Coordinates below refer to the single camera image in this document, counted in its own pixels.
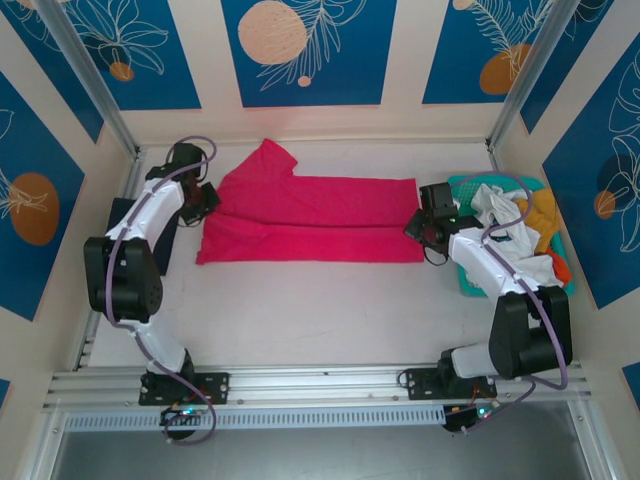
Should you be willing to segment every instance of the teal tray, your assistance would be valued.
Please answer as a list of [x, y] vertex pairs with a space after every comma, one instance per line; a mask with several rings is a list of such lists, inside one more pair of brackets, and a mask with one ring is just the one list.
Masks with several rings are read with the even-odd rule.
[[[459, 181], [465, 179], [467, 176], [468, 175], [453, 175], [452, 177], [449, 177], [448, 182], [450, 185], [454, 185]], [[533, 192], [544, 188], [544, 185], [535, 178], [521, 177], [521, 180]], [[452, 190], [453, 198], [460, 202], [460, 215], [475, 215], [477, 213], [473, 208], [471, 208], [471, 199], [476, 194], [478, 188], [480, 188], [480, 185], [482, 185], [483, 183], [486, 183], [491, 187], [498, 186], [505, 192], [510, 192], [512, 190], [518, 190], [522, 188], [515, 180], [500, 175], [484, 175], [482, 177], [476, 177], [473, 180], [463, 183], [462, 185], [455, 187]], [[551, 239], [551, 249], [562, 258], [564, 258], [565, 262], [567, 261], [567, 254], [564, 251], [564, 246], [562, 245], [560, 234], [556, 233]], [[458, 266], [458, 280], [460, 282], [460, 290], [462, 290], [462, 293], [464, 293], [465, 295], [471, 297], [486, 297], [482, 289], [473, 287], [467, 281], [467, 276], [461, 266]], [[569, 285], [564, 287], [564, 291], [567, 293], [567, 295], [573, 295], [574, 290], [575, 285], [573, 284], [573, 280], [571, 280], [571, 282], [569, 282]]]

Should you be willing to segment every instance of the purple cable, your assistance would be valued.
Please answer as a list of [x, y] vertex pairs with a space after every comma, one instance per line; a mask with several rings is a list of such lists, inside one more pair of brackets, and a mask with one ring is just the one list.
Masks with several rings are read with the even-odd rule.
[[186, 167], [179, 168], [175, 172], [172, 172], [170, 175], [167, 175], [165, 178], [163, 178], [161, 181], [159, 181], [151, 189], [151, 193], [146, 193], [144, 195], [144, 197], [141, 198], [141, 200], [138, 202], [138, 204], [136, 205], [134, 210], [131, 212], [131, 215], [129, 215], [129, 218], [127, 219], [127, 222], [126, 222], [126, 228], [122, 229], [122, 231], [118, 235], [118, 238], [116, 239], [115, 243], [113, 244], [113, 248], [111, 250], [111, 254], [109, 255], [109, 262], [107, 264], [107, 278], [106, 278], [106, 286], [105, 286], [105, 290], [106, 290], [106, 292], [105, 292], [105, 296], [106, 296], [106, 300], [105, 300], [106, 301], [106, 315], [107, 315], [107, 320], [109, 320], [109, 323], [114, 328], [125, 329], [125, 330], [129, 331], [131, 334], [133, 334], [133, 337], [134, 337], [136, 343], [138, 344], [138, 347], [140, 348], [140, 351], [147, 358], [147, 360], [149, 360], [161, 372], [163, 372], [166, 375], [170, 376], [171, 378], [173, 378], [177, 382], [180, 382], [185, 387], [187, 387], [189, 390], [191, 390], [194, 394], [196, 394], [198, 397], [200, 397], [200, 399], [207, 406], [208, 410], [211, 412], [211, 417], [212, 417], [212, 420], [213, 420], [211, 429], [207, 432], [207, 434], [204, 437], [199, 438], [197, 440], [175, 441], [175, 440], [173, 440], [173, 439], [171, 439], [169, 437], [169, 426], [171, 426], [173, 424], [172, 420], [174, 418], [183, 417], [184, 415], [176, 415], [175, 417], [172, 417], [167, 422], [167, 424], [165, 425], [164, 430], [163, 430], [164, 436], [167, 438], [167, 440], [171, 441], [174, 445], [180, 445], [180, 446], [184, 446], [184, 447], [188, 447], [188, 446], [192, 446], [192, 445], [198, 445], [200, 443], [206, 442], [207, 440], [209, 440], [209, 438], [211, 438], [211, 436], [213, 435], [213, 432], [215, 431], [216, 424], [217, 424], [217, 417], [216, 417], [216, 412], [215, 412], [215, 410], [213, 408], [213, 404], [206, 397], [206, 395], [204, 393], [202, 393], [195, 385], [193, 385], [191, 382], [185, 380], [184, 378], [182, 378], [180, 375], [176, 374], [175, 372], [172, 372], [171, 370], [166, 368], [164, 365], [162, 365], [160, 362], [158, 362], [153, 357], [153, 355], [151, 355], [149, 350], [147, 350], [147, 347], [142, 342], [142, 339], [140, 338], [140, 335], [138, 335], [138, 332], [136, 331], [136, 329], [134, 327], [132, 327], [131, 325], [122, 325], [122, 324], [119, 324], [116, 321], [115, 316], [113, 314], [113, 273], [115, 271], [115, 264], [116, 264], [116, 258], [118, 256], [118, 251], [120, 250], [120, 246], [122, 245], [122, 241], [123, 241], [125, 235], [129, 231], [131, 225], [133, 224], [133, 221], [138, 216], [138, 214], [140, 213], [140, 211], [142, 210], [144, 205], [153, 197], [153, 194], [155, 192], [157, 192], [167, 182], [169, 182], [173, 178], [175, 178], [176, 176], [181, 175], [184, 172], [187, 172], [189, 170], [193, 170], [195, 168], [199, 168], [201, 166], [207, 165], [211, 160], [213, 160], [213, 158], [216, 156], [216, 153], [218, 153], [218, 147], [216, 146], [215, 142], [213, 140], [211, 140], [210, 138], [202, 136], [202, 135], [190, 135], [188, 137], [184, 137], [184, 138], [178, 140], [176, 143], [174, 143], [171, 146], [171, 148], [167, 152], [167, 157], [166, 157], [165, 163], [167, 163], [167, 161], [171, 157], [171, 154], [173, 153], [176, 145], [178, 145], [179, 143], [184, 143], [184, 142], [189, 141], [189, 140], [203, 140], [203, 141], [208, 142], [209, 144], [211, 144], [211, 146], [213, 147], [213, 151], [212, 151], [211, 155], [206, 157], [201, 162], [194, 163], [192, 165], [188, 165]]
[[[489, 235], [491, 235], [491, 233], [495, 232], [496, 230], [503, 230], [503, 229], [508, 228], [508, 227], [513, 227], [514, 225], [517, 225], [520, 222], [524, 222], [524, 220], [529, 216], [529, 214], [531, 213], [531, 210], [533, 209], [533, 196], [531, 194], [531, 190], [529, 190], [529, 188], [524, 184], [524, 182], [518, 176], [512, 175], [510, 173], [495, 172], [495, 171], [474, 173], [472, 175], [469, 175], [468, 177], [463, 178], [461, 181], [453, 184], [451, 186], [451, 188], [458, 187], [458, 186], [462, 185], [463, 183], [468, 182], [469, 180], [473, 180], [474, 178], [485, 176], [485, 175], [500, 175], [502, 177], [506, 177], [506, 178], [509, 178], [511, 180], [514, 180], [518, 185], [520, 185], [522, 187], [522, 189], [524, 190], [525, 194], [527, 195], [527, 209], [522, 215], [520, 215], [519, 218], [517, 218], [516, 220], [513, 220], [511, 222], [507, 222], [505, 224], [502, 224], [502, 225], [494, 225], [492, 227], [487, 228], [487, 230], [485, 230], [485, 232], [482, 234], [482, 238], [481, 238], [482, 243], [484, 244], [484, 247], [487, 249], [487, 251], [498, 261], [498, 263], [500, 263], [500, 265], [502, 265], [504, 267], [505, 270], [507, 270], [507, 272], [509, 272], [509, 274], [512, 277], [515, 277], [517, 275], [516, 270], [486, 240], [487, 240], [487, 237], [489, 237]], [[536, 296], [536, 294], [533, 292], [533, 290], [531, 290], [531, 288], [529, 287], [527, 282], [525, 282], [521, 278], [518, 278], [516, 281], [518, 282], [518, 285], [520, 285], [523, 288], [523, 290], [527, 293], [527, 295], [529, 295], [529, 298], [531, 298], [531, 301], [533, 302], [533, 304], [535, 305], [536, 309], [538, 310], [538, 313], [540, 314], [540, 318], [542, 319], [542, 323], [544, 324], [544, 327], [547, 330], [547, 333], [549, 335], [549, 339], [551, 340], [551, 344], [553, 345], [553, 350], [554, 350], [554, 352], [556, 354], [556, 358], [558, 359], [558, 367], [560, 369], [560, 384], [559, 385], [555, 384], [555, 383], [550, 382], [548, 380], [545, 380], [543, 378], [539, 378], [539, 377], [537, 377], [535, 375], [528, 375], [526, 377], [523, 377], [523, 379], [528, 380], [528, 381], [531, 382], [531, 388], [529, 390], [527, 390], [525, 393], [523, 393], [516, 400], [514, 400], [508, 406], [515, 405], [517, 403], [522, 402], [525, 398], [527, 398], [529, 395], [531, 395], [533, 393], [533, 391], [536, 389], [536, 384], [538, 384], [538, 383], [541, 384], [541, 385], [545, 385], [545, 386], [547, 386], [549, 388], [553, 388], [555, 390], [564, 390], [565, 388], [567, 388], [567, 385], [569, 384], [569, 375], [568, 375], [568, 372], [567, 372], [567, 363], [564, 360], [564, 354], [562, 352], [562, 346], [560, 345], [560, 341], [558, 340], [558, 336], [556, 335], [556, 332], [553, 329], [553, 325], [551, 324], [551, 319], [547, 315], [547, 312], [545, 311], [544, 306], [542, 305], [542, 302]], [[496, 412], [491, 414], [491, 416], [489, 418], [493, 418], [496, 414], [506, 410], [508, 406], [498, 409]], [[475, 429], [476, 427], [479, 427], [483, 423], [485, 423], [485, 422], [479, 422], [479, 423], [475, 424], [474, 426], [466, 429], [465, 433]]]

